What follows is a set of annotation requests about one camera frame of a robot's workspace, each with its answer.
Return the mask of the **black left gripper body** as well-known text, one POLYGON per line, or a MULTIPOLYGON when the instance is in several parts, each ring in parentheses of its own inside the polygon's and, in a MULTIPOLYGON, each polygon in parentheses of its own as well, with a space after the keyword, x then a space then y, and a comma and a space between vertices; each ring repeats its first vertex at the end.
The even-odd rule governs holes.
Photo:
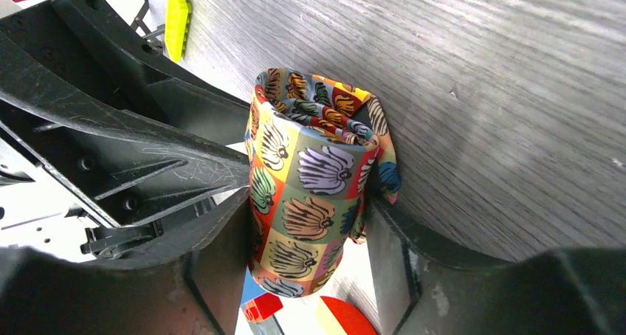
POLYGON ((110 139, 1 140, 1 245, 117 259, 215 206, 216 164, 110 139))

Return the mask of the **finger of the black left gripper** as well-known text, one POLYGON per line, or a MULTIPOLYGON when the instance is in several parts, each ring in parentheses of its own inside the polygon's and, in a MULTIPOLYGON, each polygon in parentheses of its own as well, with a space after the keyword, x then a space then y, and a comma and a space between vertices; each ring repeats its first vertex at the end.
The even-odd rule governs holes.
POLYGON ((244 137, 246 102, 166 58, 106 0, 47 0, 2 17, 1 33, 109 106, 222 145, 244 137))
POLYGON ((135 227, 244 187, 238 151, 119 110, 1 37, 1 130, 30 175, 68 192, 107 227, 135 227))

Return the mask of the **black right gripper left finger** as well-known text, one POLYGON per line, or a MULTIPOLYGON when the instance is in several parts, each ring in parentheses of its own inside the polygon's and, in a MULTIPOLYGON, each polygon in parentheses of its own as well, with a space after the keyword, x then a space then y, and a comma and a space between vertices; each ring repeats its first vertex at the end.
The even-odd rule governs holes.
POLYGON ((1 251, 3 334, 233 334, 249 255, 240 189, 205 215, 131 250, 73 263, 1 251))

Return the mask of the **colourful shell pattern tie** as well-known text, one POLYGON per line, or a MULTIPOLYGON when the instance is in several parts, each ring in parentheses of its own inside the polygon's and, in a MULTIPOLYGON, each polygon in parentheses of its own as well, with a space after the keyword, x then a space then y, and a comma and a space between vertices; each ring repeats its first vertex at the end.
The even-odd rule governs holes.
POLYGON ((365 193, 397 200, 401 177, 379 98, 288 68, 260 73, 244 136, 253 234, 249 269, 279 297, 319 291, 347 240, 365 241, 365 193))

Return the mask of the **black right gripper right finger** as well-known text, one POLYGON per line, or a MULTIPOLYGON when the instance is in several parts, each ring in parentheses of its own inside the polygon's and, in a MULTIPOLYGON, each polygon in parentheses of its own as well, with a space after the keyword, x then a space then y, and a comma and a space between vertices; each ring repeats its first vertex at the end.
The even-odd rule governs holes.
POLYGON ((383 334, 623 334, 625 251, 556 248, 519 262, 468 249, 382 198, 366 207, 383 334))

